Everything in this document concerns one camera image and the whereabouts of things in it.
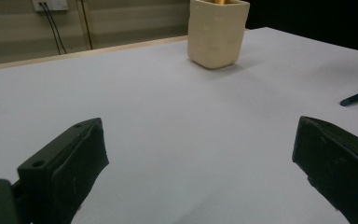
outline white tabletop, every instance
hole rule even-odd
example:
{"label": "white tabletop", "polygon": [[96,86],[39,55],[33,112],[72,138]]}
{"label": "white tabletop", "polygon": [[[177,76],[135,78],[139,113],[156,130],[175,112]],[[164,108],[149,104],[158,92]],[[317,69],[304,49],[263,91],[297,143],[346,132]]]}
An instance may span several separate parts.
{"label": "white tabletop", "polygon": [[186,42],[0,70],[0,178],[100,117],[111,161],[73,223],[348,223],[291,161],[300,116],[358,136],[358,51],[269,28],[209,71]]}

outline beige cup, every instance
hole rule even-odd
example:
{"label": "beige cup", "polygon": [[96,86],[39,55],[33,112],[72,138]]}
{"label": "beige cup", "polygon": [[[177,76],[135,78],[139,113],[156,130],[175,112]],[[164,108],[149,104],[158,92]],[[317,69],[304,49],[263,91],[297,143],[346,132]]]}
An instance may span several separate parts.
{"label": "beige cup", "polygon": [[234,64],[240,56],[249,6],[239,0],[190,0],[188,58],[209,69]]}

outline cable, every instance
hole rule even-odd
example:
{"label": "cable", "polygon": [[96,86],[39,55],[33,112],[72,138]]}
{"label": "cable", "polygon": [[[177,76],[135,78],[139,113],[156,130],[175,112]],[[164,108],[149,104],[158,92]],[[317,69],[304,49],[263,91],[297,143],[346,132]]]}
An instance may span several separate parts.
{"label": "cable", "polygon": [[51,20],[52,20],[52,22],[53,22],[53,24],[54,24],[54,27],[56,28],[57,35],[58,35],[58,38],[59,38],[59,40],[60,40],[60,44],[61,44],[61,46],[62,46],[63,52],[66,53],[65,47],[63,46],[63,43],[62,43],[62,40],[61,40],[60,32],[58,31],[57,25],[56,25],[56,23],[55,23],[53,17],[51,16],[50,9],[48,8],[48,4],[47,4],[47,3],[43,3],[43,4],[45,4],[46,8],[48,9],[48,15],[50,16],[50,18],[51,18]]}
{"label": "cable", "polygon": [[55,35],[54,28],[53,28],[53,25],[51,24],[51,21],[50,21],[50,18],[48,16],[48,12],[46,11],[45,5],[42,4],[42,3],[39,4],[39,5],[43,8],[43,10],[45,11],[46,16],[48,17],[48,23],[50,23],[51,30],[53,31],[53,34],[54,34],[54,40],[56,42],[58,53],[61,55],[60,46],[58,46],[58,42],[57,42],[57,36]]}

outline white table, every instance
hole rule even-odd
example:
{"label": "white table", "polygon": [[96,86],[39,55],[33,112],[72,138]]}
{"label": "white table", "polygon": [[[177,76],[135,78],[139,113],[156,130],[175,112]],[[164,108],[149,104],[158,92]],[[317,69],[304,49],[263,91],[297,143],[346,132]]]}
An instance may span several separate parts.
{"label": "white table", "polygon": [[358,136],[358,51],[269,28],[209,71],[186,42],[0,69],[0,178],[85,119],[111,164],[73,223],[348,223],[291,157],[300,116]]}

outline wall outlet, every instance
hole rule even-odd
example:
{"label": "wall outlet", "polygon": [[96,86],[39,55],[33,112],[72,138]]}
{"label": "wall outlet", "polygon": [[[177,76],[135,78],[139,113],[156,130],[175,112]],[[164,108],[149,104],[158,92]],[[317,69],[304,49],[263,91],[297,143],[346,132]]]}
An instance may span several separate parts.
{"label": "wall outlet", "polygon": [[40,4],[47,4],[50,11],[63,11],[68,10],[66,0],[32,0],[34,3],[35,11],[44,11]]}

